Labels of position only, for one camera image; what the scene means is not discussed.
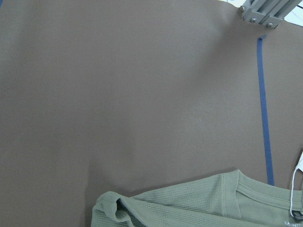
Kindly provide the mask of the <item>olive green long-sleeve shirt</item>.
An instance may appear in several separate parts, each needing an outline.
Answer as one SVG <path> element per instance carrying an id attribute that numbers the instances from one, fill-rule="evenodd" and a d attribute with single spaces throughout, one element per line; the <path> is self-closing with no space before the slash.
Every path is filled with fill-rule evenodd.
<path id="1" fill-rule="evenodd" d="M 241 171 L 126 197 L 102 194 L 93 227 L 300 227 L 290 209 L 303 211 L 303 193 L 274 187 Z"/>

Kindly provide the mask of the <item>white shirt hang tag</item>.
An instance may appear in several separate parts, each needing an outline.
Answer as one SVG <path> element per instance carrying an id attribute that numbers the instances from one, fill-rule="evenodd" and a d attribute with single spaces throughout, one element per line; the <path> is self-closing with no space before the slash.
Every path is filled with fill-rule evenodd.
<path id="1" fill-rule="evenodd" d="M 294 168 L 293 174 L 292 174 L 292 180 L 291 180 L 291 196 L 290 196 L 290 214 L 293 217 L 292 214 L 292 208 L 293 208 L 293 195 L 294 195 L 294 180 L 295 180 L 295 174 L 296 172 L 300 170 L 301 172 L 303 171 L 303 153 L 301 152 L 300 158 L 297 162 L 297 165 Z"/>

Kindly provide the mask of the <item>aluminium frame post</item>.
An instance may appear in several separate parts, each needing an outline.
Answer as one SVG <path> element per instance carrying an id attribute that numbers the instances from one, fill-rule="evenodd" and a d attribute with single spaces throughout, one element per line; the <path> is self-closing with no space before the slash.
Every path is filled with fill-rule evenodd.
<path id="1" fill-rule="evenodd" d="M 240 6 L 244 21 L 276 28 L 301 0 L 246 0 Z"/>

